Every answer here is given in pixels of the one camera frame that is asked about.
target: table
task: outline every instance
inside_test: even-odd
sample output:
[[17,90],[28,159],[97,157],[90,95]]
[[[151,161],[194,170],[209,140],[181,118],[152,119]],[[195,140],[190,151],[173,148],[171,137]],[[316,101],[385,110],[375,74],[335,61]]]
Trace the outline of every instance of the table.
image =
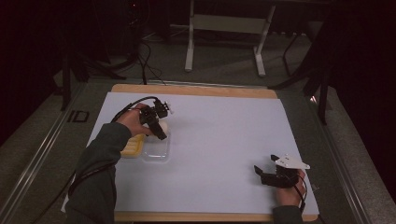
[[[116,85],[112,92],[133,92],[150,94],[177,94],[227,96],[238,98],[268,98],[276,99],[274,91],[264,89],[240,88],[208,88],[208,87],[181,87],[181,86],[136,86]],[[189,213],[189,212],[116,212],[117,221],[268,221],[269,214],[239,214],[239,213]],[[303,215],[305,221],[315,220],[317,215]]]
[[268,35],[268,30],[271,25],[271,20],[274,16],[275,9],[276,6],[271,5],[266,19],[212,16],[194,14],[194,0],[190,0],[189,45],[187,47],[185,70],[187,72],[190,72],[192,70],[194,53],[194,29],[240,32],[248,34],[258,34],[262,36],[259,44],[253,48],[253,53],[256,60],[259,76],[264,77],[265,70],[262,62],[262,46],[264,45],[265,38]]

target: finger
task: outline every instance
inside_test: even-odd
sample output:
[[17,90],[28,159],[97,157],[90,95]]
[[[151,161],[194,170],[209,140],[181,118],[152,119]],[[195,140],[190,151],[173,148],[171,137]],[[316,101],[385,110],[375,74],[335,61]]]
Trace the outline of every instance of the finger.
[[148,127],[142,127],[142,133],[146,134],[146,135],[154,135],[154,133],[152,133],[152,131],[148,128]]
[[304,173],[303,170],[298,170],[298,175],[299,175],[302,179],[305,178],[305,173]]
[[138,103],[134,108],[141,109],[141,108],[146,107],[146,106],[147,105],[145,105],[145,104]]

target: black cable on floor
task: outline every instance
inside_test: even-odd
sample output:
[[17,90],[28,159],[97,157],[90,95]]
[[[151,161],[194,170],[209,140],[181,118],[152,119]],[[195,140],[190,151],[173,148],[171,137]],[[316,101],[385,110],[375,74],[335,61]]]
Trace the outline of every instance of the black cable on floor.
[[38,217],[32,222],[32,224],[36,224],[49,210],[50,208],[55,204],[55,202],[61,197],[62,193],[64,192],[64,190],[69,186],[70,182],[72,181],[73,177],[74,177],[75,173],[73,173],[72,175],[69,176],[69,178],[67,179],[66,184],[64,185],[64,187],[59,191],[58,195],[56,195],[56,197],[52,200],[52,202],[50,202],[50,204],[46,207],[46,209],[44,209],[40,215],[38,215]]

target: gray floor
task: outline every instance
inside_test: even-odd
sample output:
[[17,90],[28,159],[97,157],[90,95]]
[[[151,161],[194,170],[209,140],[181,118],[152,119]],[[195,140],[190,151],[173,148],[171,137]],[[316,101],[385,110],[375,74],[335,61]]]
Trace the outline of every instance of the gray floor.
[[[267,72],[266,77],[258,77],[253,61],[252,46],[258,37],[251,35],[242,41],[208,41],[213,34],[198,33],[195,43],[193,70],[184,71],[187,51],[187,36],[175,35],[169,43],[162,42],[158,36],[150,36],[148,65],[156,76],[166,84],[186,82],[206,85],[236,85],[265,87],[288,78],[281,61],[282,50],[290,38],[283,35],[270,35],[262,54]],[[291,70],[301,62],[310,46],[304,36],[297,39],[288,54]],[[149,49],[141,47],[141,55],[147,57]],[[119,83],[96,74],[86,84],[74,82],[74,95],[68,110],[61,112],[62,99],[49,97],[42,106],[13,134],[0,149],[0,205],[5,205],[23,170],[40,148],[49,150],[41,169],[31,180],[30,188],[16,203],[9,223],[31,223],[45,209],[64,185],[73,171],[78,154],[84,149],[95,123],[106,92]],[[118,71],[128,77],[125,83],[141,82],[141,67],[135,64]],[[148,77],[155,77],[147,69]],[[152,79],[153,83],[161,81]],[[318,125],[310,117],[315,108],[302,97],[302,82],[292,85],[279,93],[285,103],[290,125],[301,149],[304,160],[314,169],[309,174],[317,180],[315,197],[319,211],[326,223],[394,223],[396,208],[389,197],[371,160],[346,111],[340,104],[336,90],[330,89],[326,110],[327,127]],[[90,111],[86,123],[61,122],[68,118],[72,110]],[[56,139],[48,139],[47,134],[59,129]],[[329,146],[312,152],[325,142]],[[59,211],[62,199],[58,200],[44,215],[39,223],[62,223],[64,214]]]

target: metal bar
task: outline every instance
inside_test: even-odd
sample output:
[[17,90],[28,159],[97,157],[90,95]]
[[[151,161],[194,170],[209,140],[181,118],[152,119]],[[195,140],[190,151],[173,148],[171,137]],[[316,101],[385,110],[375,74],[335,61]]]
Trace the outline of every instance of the metal bar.
[[42,144],[38,148],[34,157],[22,172],[20,178],[17,181],[17,184],[11,191],[10,195],[6,200],[6,203],[3,205],[3,207],[0,210],[1,224],[9,223],[13,218],[24,195],[26,194],[27,190],[30,188],[31,184],[35,180],[35,176],[37,175],[39,169],[41,168],[41,165],[43,164],[44,160],[47,158],[47,155],[50,153],[50,150],[54,142],[56,141],[59,132],[64,126],[67,115],[71,110],[71,105],[76,101],[76,99],[81,94],[84,87],[85,84],[78,83],[78,85],[76,86],[76,94],[74,95],[70,105],[55,120],[54,124],[49,130],[49,133],[47,134]]
[[349,172],[347,171],[346,165],[342,160],[339,148],[332,140],[332,135],[330,131],[321,124],[321,120],[319,119],[317,113],[317,105],[310,103],[309,100],[307,100],[307,102],[308,104],[310,104],[309,108],[313,113],[313,117],[316,118],[316,124],[320,126],[318,129],[320,130],[322,136],[324,136],[324,140],[330,148],[330,159],[332,161],[332,164],[334,165],[334,171],[336,172],[340,180],[340,185],[344,190],[346,199],[349,202],[350,208],[354,217],[356,218],[356,221],[361,224],[371,224],[372,222],[370,221],[370,218],[368,217],[365,209],[363,208],[363,204],[361,203],[358,192],[356,191],[351,181]]

